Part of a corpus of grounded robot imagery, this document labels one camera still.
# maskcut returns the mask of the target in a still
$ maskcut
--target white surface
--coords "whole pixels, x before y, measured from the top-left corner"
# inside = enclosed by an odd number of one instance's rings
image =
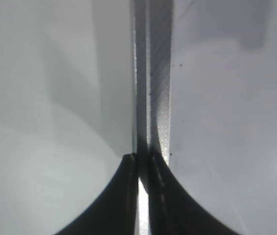
[[[175,1],[170,167],[237,232],[277,235],[277,0],[189,4]]]
[[[128,0],[0,0],[0,235],[50,235],[132,151]]]

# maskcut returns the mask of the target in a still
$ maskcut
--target gray surface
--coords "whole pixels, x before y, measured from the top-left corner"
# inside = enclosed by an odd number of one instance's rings
[[[0,235],[54,234],[131,153],[129,9],[0,0]]]
[[[277,0],[176,0],[172,58],[171,170],[226,225],[277,235]]]

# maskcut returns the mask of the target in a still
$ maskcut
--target textured metal surface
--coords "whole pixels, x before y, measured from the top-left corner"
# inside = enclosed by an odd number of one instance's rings
[[[144,165],[147,156],[147,143],[149,135],[147,134],[147,90],[146,90],[146,0],[132,1],[133,14],[133,42],[134,42],[134,78],[135,78],[135,112],[136,112],[136,128],[134,135],[136,136],[136,147],[139,157],[139,164]],[[149,232],[149,216],[148,216],[148,195],[144,189],[143,181],[147,182],[147,172],[144,167],[139,168],[138,183],[138,212],[135,227],[135,235],[148,235]]]
[[[147,155],[150,145],[168,163],[172,0],[133,0],[137,153],[140,156],[136,234],[150,234]]]
[[[150,0],[151,143],[169,162],[173,0]]]

